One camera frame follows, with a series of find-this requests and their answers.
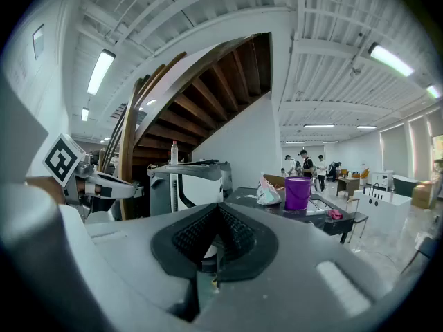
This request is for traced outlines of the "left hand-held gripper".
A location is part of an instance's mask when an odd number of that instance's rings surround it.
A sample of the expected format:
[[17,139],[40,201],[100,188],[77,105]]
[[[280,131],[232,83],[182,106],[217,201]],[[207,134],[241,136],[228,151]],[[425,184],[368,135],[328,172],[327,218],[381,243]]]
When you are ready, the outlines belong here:
[[80,216],[92,213],[93,197],[129,199],[140,196],[143,186],[128,183],[102,172],[95,172],[90,155],[68,135],[61,133],[43,165],[61,186],[65,203],[73,206]]

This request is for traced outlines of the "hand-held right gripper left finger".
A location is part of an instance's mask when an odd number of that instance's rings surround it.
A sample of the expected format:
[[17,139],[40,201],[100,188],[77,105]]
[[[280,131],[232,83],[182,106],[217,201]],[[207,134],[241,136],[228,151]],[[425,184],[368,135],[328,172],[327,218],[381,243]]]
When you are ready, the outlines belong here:
[[197,289],[165,273],[150,244],[149,220],[84,224],[60,206],[65,272],[60,317],[82,332],[220,332],[199,319]]

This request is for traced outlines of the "person's left forearm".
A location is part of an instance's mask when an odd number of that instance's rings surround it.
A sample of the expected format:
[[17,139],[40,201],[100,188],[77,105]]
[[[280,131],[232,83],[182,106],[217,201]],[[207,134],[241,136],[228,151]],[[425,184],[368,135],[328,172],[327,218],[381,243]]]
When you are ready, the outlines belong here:
[[27,177],[26,184],[44,190],[59,205],[66,203],[62,186],[52,176]]

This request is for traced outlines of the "pink and green detergent bag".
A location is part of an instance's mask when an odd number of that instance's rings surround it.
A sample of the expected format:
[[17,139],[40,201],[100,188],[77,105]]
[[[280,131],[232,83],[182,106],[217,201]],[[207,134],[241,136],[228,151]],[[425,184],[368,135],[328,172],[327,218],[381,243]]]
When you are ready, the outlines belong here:
[[257,204],[275,205],[281,203],[281,196],[278,191],[261,174],[256,194]]

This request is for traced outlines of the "black table with white inset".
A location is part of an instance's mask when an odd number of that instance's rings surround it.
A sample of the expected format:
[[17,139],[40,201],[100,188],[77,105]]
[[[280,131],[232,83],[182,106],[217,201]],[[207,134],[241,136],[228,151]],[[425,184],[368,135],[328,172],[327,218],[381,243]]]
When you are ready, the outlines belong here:
[[323,231],[329,236],[341,235],[340,243],[343,245],[347,239],[347,235],[351,233],[354,225],[354,214],[347,213],[345,210],[341,209],[332,202],[324,199],[319,194],[312,194],[311,200],[324,208],[324,211],[337,210],[343,215],[341,219],[332,219],[331,216],[326,216],[325,224],[323,226]]

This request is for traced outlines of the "purple plastic bucket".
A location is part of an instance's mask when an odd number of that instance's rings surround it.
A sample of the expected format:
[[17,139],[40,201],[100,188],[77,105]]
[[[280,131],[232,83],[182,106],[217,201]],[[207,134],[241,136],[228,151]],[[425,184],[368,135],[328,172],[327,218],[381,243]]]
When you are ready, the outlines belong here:
[[285,209],[306,210],[311,197],[311,179],[308,177],[286,177]]

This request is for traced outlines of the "open cardboard box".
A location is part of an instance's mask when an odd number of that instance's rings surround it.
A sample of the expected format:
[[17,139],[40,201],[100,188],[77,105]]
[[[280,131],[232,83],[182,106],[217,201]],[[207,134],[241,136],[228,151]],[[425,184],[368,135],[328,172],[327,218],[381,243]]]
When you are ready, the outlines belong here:
[[284,177],[265,174],[264,178],[276,189],[283,190],[285,188]]

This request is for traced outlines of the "black washing machine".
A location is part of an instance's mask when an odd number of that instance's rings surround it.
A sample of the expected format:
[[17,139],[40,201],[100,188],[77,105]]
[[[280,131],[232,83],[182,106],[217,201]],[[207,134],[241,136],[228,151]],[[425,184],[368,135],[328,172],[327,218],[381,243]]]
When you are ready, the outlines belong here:
[[225,202],[242,205],[248,208],[254,208],[273,214],[276,216],[285,217],[288,219],[293,219],[303,222],[312,222],[313,217],[317,215],[315,207],[311,204],[308,205],[308,210],[287,210],[286,209],[286,195],[284,190],[278,190],[281,202],[273,205],[261,205],[257,202],[257,190],[255,188],[249,187],[238,187],[226,200]]

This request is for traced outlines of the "white and black cleaning machine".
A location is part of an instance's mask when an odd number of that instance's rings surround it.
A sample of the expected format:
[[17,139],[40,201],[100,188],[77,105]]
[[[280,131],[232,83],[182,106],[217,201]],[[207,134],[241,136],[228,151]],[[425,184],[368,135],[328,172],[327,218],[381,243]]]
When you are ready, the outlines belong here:
[[233,192],[230,163],[205,160],[149,169],[150,215],[219,203]]

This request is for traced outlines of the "wooden desk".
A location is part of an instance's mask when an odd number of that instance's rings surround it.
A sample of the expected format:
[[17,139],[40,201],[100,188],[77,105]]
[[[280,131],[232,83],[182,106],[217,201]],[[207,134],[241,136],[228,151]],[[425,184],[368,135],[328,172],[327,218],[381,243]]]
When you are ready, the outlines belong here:
[[360,179],[359,178],[346,178],[346,177],[338,177],[337,179],[337,188],[336,188],[336,196],[340,192],[344,192],[348,197],[353,196],[354,192],[359,189]]

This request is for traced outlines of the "white bathtub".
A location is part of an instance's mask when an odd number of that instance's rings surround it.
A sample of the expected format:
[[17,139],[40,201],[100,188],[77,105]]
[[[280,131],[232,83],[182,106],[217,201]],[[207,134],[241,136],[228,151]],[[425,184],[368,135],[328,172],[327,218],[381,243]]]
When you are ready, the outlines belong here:
[[354,191],[358,211],[368,217],[368,227],[384,235],[400,235],[410,211],[411,197],[376,189]]

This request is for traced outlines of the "white cabinet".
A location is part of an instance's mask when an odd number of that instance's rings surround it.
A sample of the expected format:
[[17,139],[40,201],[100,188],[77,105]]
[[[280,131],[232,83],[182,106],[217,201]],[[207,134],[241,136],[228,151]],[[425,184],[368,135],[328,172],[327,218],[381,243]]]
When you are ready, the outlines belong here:
[[393,170],[372,172],[370,184],[373,187],[389,191],[393,187]]

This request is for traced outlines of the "wooden spiral staircase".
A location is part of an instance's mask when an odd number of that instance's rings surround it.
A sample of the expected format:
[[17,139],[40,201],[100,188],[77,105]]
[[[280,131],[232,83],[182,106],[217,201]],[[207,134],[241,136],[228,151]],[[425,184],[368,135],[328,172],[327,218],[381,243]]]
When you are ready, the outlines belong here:
[[152,214],[147,171],[171,161],[199,162],[194,150],[271,90],[271,33],[240,37],[209,48],[196,60],[179,53],[136,81],[100,156],[107,171],[120,156],[117,177],[140,185],[142,198],[119,199],[123,221]]

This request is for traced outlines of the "dark green bathtub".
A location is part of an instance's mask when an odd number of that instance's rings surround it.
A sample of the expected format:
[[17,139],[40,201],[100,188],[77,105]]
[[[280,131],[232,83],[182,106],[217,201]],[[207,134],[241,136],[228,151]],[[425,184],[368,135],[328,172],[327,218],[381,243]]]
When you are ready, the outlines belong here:
[[395,193],[402,196],[411,197],[413,195],[413,189],[417,186],[421,186],[422,190],[426,190],[426,184],[423,181],[415,180],[405,176],[394,174],[392,176]]

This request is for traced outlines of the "metal frame chair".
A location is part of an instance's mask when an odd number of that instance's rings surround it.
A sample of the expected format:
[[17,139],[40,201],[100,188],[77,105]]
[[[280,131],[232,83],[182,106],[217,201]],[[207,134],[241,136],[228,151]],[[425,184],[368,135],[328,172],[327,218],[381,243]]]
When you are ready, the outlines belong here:
[[348,243],[351,242],[352,237],[354,235],[354,231],[359,224],[363,224],[363,228],[361,230],[361,234],[360,234],[359,238],[361,238],[363,236],[363,233],[364,233],[367,221],[368,221],[368,216],[363,213],[360,213],[358,211],[359,199],[355,198],[354,196],[350,196],[349,199],[347,200],[345,210],[348,210],[348,208],[350,208],[353,203],[356,203],[356,208],[354,211],[354,223],[352,226],[352,231],[351,231],[351,235],[348,240]]

